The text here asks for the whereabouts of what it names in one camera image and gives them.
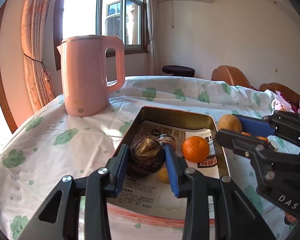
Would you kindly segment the person's hand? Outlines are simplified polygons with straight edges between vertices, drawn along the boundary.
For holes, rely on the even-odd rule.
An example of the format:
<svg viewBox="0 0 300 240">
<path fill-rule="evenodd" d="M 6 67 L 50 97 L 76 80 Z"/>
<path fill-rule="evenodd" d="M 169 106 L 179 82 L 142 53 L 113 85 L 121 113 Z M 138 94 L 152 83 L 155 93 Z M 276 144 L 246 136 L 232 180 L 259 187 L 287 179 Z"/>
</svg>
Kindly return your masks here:
<svg viewBox="0 0 300 240">
<path fill-rule="evenodd" d="M 284 222 L 286 225 L 294 226 L 298 222 L 298 220 L 292 215 L 286 212 L 284 212 L 284 214 L 285 214 Z"/>
</svg>

